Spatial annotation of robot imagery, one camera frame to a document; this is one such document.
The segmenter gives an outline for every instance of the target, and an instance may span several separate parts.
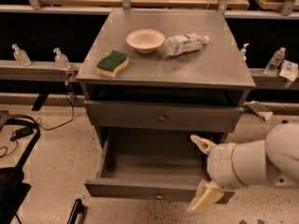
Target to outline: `dresser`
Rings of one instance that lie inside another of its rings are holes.
[[[163,46],[141,54],[126,43],[138,29],[165,37],[197,32],[210,41],[177,57]],[[97,74],[112,50],[128,54],[128,66],[115,78]],[[182,202],[208,179],[206,157],[190,134],[224,142],[255,87],[223,16],[191,9],[114,9],[77,81],[103,150],[96,177],[85,180],[91,195]]]

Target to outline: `clear bottle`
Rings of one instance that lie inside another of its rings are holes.
[[[265,67],[263,71],[265,74],[274,75],[276,73],[279,65],[281,64],[281,62],[283,61],[286,55],[285,51],[286,51],[285,48],[280,48],[273,54],[270,62],[268,63],[268,65]]]
[[[168,37],[165,42],[166,53],[169,56],[178,56],[182,53],[198,50],[208,43],[207,35],[199,35],[197,33],[186,35],[175,35]]]
[[[57,64],[57,68],[62,71],[69,70],[71,68],[71,64],[69,63],[66,55],[64,55],[59,48],[54,49],[53,52],[56,53],[55,62]]]
[[[13,44],[12,48],[15,50],[13,52],[13,56],[16,59],[16,61],[19,63],[19,65],[27,66],[31,64],[31,61],[25,50],[20,49],[17,44]]]

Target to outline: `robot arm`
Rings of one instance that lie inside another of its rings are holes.
[[[191,213],[206,210],[225,189],[249,185],[299,187],[299,124],[279,125],[264,140],[240,145],[216,145],[196,135],[191,139],[208,155],[207,173],[212,179],[209,185],[199,186],[189,208]]]

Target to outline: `white bowl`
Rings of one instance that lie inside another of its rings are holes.
[[[164,41],[165,37],[162,33],[150,29],[136,30],[127,37],[127,43],[140,53],[152,53]]]

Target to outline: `drawer handle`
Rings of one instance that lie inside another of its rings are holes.
[[[158,120],[159,120],[160,122],[165,122],[165,121],[167,121],[167,117],[166,117],[164,114],[160,114]]]

